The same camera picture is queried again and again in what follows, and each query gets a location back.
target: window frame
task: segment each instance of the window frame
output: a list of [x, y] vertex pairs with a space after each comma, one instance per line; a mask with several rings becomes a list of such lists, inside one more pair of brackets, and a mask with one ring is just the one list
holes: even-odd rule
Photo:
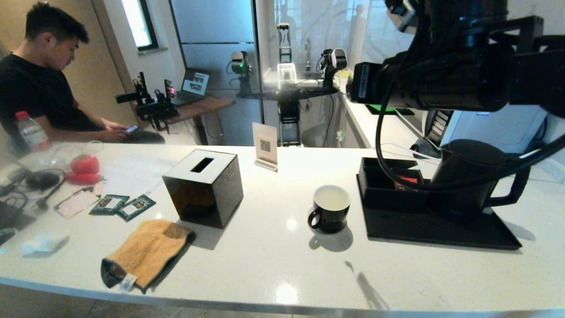
[[145, 25], [147, 26], [147, 31], [149, 32], [149, 39], [151, 43], [149, 45], [138, 46], [137, 50], [140, 52], [158, 49], [159, 44], [157, 43], [157, 37], [155, 36], [155, 29], [153, 28], [153, 22], [151, 21], [151, 16], [149, 15], [149, 9], [147, 7], [146, 0], [138, 0], [141, 6], [141, 11], [143, 18], [145, 19]]

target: faucet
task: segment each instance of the faucet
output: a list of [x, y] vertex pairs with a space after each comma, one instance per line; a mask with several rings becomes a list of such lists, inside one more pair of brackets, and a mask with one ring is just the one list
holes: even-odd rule
[[310, 39], [306, 39], [306, 43], [304, 43], [304, 49], [306, 50], [306, 71], [310, 71]]

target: laptop screen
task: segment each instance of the laptop screen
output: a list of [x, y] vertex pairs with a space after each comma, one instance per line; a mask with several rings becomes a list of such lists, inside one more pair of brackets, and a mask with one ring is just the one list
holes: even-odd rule
[[204, 96], [210, 74], [187, 68], [184, 74], [181, 90]]

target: short black hair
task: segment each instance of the short black hair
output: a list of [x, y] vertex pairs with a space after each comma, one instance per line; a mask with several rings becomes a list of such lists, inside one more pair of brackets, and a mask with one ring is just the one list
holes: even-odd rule
[[34, 40], [42, 32], [51, 32], [59, 40], [77, 37], [81, 42], [88, 43], [88, 32], [84, 25], [65, 11], [51, 7], [47, 2], [37, 2], [28, 11], [25, 22], [25, 38]]

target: man's arm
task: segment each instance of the man's arm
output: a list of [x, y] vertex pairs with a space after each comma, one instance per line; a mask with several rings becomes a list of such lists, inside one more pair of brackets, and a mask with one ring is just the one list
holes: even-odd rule
[[97, 113], [95, 113], [95, 112], [91, 111], [90, 109], [80, 105], [80, 103], [77, 100], [75, 100], [73, 107], [81, 110], [88, 117], [88, 119], [90, 119], [90, 121], [93, 122], [98, 127], [102, 127], [102, 128], [108, 129], [108, 130], [126, 130], [126, 129], [128, 129], [127, 127], [125, 127], [122, 124], [111, 122], [111, 121], [101, 117]]
[[99, 140], [106, 143], [118, 143], [126, 138], [126, 133], [123, 130], [70, 131], [53, 128], [46, 116], [36, 117], [33, 120], [41, 125], [51, 141], [88, 142]]

